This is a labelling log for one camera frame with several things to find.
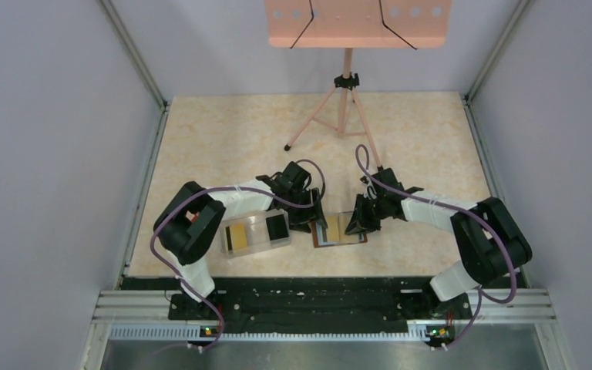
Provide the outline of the brown leather card holder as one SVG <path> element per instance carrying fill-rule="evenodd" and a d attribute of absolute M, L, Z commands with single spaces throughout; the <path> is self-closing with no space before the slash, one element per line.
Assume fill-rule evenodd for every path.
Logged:
<path fill-rule="evenodd" d="M 352 212 L 326 214 L 325 222 L 327 227 L 323 227 L 316 222 L 311 223 L 314 248 L 367 244 L 368 237 L 366 234 L 347 235 L 345 233 L 351 217 Z"/>

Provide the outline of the clear acrylic card box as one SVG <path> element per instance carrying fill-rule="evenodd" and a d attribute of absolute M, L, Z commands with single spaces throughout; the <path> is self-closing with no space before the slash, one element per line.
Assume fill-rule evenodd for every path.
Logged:
<path fill-rule="evenodd" d="M 288 223 L 288 216 L 282 210 L 269 210 L 262 213 L 255 213 L 245 215 L 244 217 L 238 217 L 236 219 L 224 220 L 219 227 L 219 239 L 220 239 L 220 250 L 221 253 L 227 258 L 243 257 L 250 254 L 258 254 L 266 251 L 272 251 L 280 247 L 287 247 L 291 245 L 292 237 L 291 231 L 289 230 L 289 237 L 283 240 L 277 240 L 274 242 L 269 241 L 269 236 L 266 226 L 266 218 L 277 214 L 285 215 L 285 219 Z M 226 249 L 225 241 L 225 228 L 231 224 L 243 224 L 246 229 L 248 247 L 237 251 L 236 253 L 230 253 Z"/>

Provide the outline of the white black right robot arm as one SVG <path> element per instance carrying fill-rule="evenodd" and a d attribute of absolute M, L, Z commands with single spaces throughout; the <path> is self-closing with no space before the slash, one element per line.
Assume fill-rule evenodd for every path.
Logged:
<path fill-rule="evenodd" d="M 423 288 L 422 310 L 441 318 L 452 300 L 490 284 L 526 264 L 533 252 L 505 204 L 496 197 L 479 202 L 437 197 L 421 187 L 405 189 L 391 168 L 362 177 L 364 194 L 357 195 L 345 234 L 371 233 L 387 218 L 428 224 L 452 234 L 460 259 L 432 277 Z"/>

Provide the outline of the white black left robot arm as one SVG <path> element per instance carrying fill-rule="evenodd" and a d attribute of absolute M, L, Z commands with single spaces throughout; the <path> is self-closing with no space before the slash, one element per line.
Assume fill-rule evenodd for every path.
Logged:
<path fill-rule="evenodd" d="M 153 225 L 150 250 L 168 256 L 167 265 L 189 296 L 187 309 L 208 318 L 217 303 L 215 283 L 206 255 L 216 237 L 224 253 L 249 254 L 286 244 L 291 232 L 311 232 L 311 224 L 326 225 L 322 200 L 326 186 L 315 187 L 302 160 L 291 161 L 272 175 L 225 187 L 185 183 Z"/>

